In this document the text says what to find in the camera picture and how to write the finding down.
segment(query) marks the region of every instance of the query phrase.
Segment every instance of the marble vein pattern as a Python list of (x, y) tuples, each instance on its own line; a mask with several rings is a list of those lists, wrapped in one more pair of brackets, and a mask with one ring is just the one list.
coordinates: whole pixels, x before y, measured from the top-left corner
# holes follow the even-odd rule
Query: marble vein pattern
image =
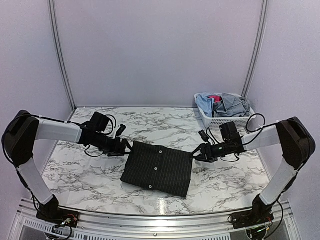
[[(126, 125), (121, 137), (192, 152), (203, 143), (204, 129), (196, 108), (119, 107), (79, 108), (73, 122), (84, 123), (94, 112), (111, 114)], [(212, 130), (222, 142), (219, 129)], [(186, 198), (146, 190), (120, 181), (128, 156), (91, 158), (84, 146), (58, 142), (43, 178), (60, 205), (105, 213), (132, 215), (189, 215), (249, 207), (269, 179), (256, 151), (238, 162), (205, 163), (193, 160)], [(88, 152), (99, 155), (95, 147)], [(233, 155), (224, 158), (236, 160)]]

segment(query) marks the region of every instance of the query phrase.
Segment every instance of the metal frame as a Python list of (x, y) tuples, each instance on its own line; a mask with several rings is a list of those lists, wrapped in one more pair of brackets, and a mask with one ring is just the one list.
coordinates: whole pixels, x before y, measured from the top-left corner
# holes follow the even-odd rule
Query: metal frame
[(53, 33), (53, 41), (55, 46), (55, 51), (58, 58), (58, 63), (61, 71), (62, 81), (65, 88), (66, 96), (69, 101), (69, 105), (72, 111), (77, 109), (74, 96), (72, 94), (71, 85), (68, 78), (68, 73), (62, 53), (62, 47), (59, 38), (59, 31), (58, 31), (58, 23), (56, 17), (56, 6), (54, 0), (48, 0), (49, 5), (49, 14), (50, 14), (50, 21), (51, 21), (51, 28)]
[(244, 98), (246, 98), (248, 96), (250, 86), (251, 86), (253, 78), (254, 78), (257, 60), (259, 57), (259, 53), (261, 50), (261, 46), (262, 46), (263, 38), (264, 38), (264, 34), (265, 34), (265, 29), (266, 29), (268, 6), (269, 6), (269, 0), (262, 0), (260, 21), (259, 21), (259, 25), (258, 25), (258, 31), (257, 31), (256, 39), (255, 39), (252, 58), (251, 58), (250, 66), (249, 66), (248, 73), (246, 75), (246, 79), (245, 79), (244, 86), (243, 86), (242, 93), (241, 93), (241, 95)]
[[(293, 219), (290, 205), (287, 201), (282, 203), (284, 208), (284, 222), (291, 240), (300, 240), (297, 227)], [(229, 236), (233, 232), (244, 231), (244, 228), (233, 229), (228, 223), (228, 217), (236, 211), (225, 211), (200, 215), (173, 215), (173, 216), (147, 216), (147, 215), (125, 215), (110, 214), (79, 210), (80, 217), (78, 227), (73, 229), (74, 235), (71, 239), (90, 239), (90, 236), (100, 240), (136, 240), (136, 239), (189, 239), (204, 240), (214, 237)], [(10, 231), (9, 240), (20, 239), (23, 226), (39, 230), (39, 225), (53, 226), (36, 219), (36, 210), (33, 202), (23, 198)], [(279, 224), (282, 211), (279, 205), (273, 207), (275, 217), (274, 224)]]

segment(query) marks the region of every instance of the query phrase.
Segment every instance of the white plastic basket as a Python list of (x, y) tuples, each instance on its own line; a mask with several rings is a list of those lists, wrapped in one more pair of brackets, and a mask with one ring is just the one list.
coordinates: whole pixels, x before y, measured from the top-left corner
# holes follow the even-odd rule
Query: white plastic basket
[[(197, 95), (199, 93), (194, 95), (194, 100), (197, 99)], [(238, 94), (233, 94), (233, 93), (229, 93), (232, 94), (236, 97), (241, 97)], [(205, 115), (205, 112), (198, 107), (199, 112), (200, 112), (200, 116), (202, 118), (203, 124), (205, 128), (211, 128), (211, 129), (216, 129), (219, 128), (220, 125), (225, 124), (225, 123), (229, 123), (229, 122), (234, 122), (235, 126), (237, 128), (243, 128), (246, 126), (247, 121), (249, 120), (249, 116), (243, 116), (243, 117), (208, 117)], [(255, 114), (255, 112), (253, 111), (252, 108), (250, 108), (250, 116)]]

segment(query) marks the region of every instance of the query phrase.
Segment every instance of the pile of clothes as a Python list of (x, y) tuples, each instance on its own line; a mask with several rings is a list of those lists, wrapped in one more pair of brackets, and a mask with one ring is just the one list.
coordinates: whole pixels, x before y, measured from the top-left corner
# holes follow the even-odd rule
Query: pile of clothes
[(209, 118), (249, 117), (251, 104), (248, 99), (232, 94), (199, 93), (195, 103)]

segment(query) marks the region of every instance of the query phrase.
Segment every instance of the pinstripe fabric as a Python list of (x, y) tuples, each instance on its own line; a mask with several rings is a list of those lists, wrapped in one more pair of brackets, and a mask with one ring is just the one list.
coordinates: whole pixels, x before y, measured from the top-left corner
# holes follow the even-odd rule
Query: pinstripe fabric
[(185, 198), (192, 163), (190, 152), (134, 141), (121, 181)]

